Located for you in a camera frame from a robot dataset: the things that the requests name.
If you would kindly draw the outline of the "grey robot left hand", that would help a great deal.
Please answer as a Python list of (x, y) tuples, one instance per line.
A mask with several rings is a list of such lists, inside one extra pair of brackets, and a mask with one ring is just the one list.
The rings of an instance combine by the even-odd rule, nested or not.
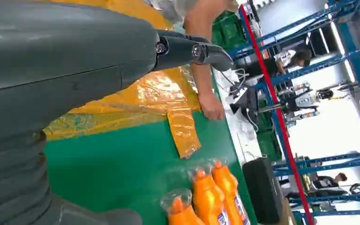
[(130, 209), (94, 213), (51, 191), (44, 129), (152, 71), (233, 66), (210, 41), (102, 7), (0, 1), (0, 225), (140, 225)]

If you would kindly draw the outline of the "person's hand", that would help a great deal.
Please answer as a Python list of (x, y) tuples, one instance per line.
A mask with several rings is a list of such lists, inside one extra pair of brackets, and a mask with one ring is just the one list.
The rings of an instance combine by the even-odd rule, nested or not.
[(201, 110), (207, 119), (215, 121), (224, 119), (223, 105), (212, 91), (198, 92), (197, 96)]

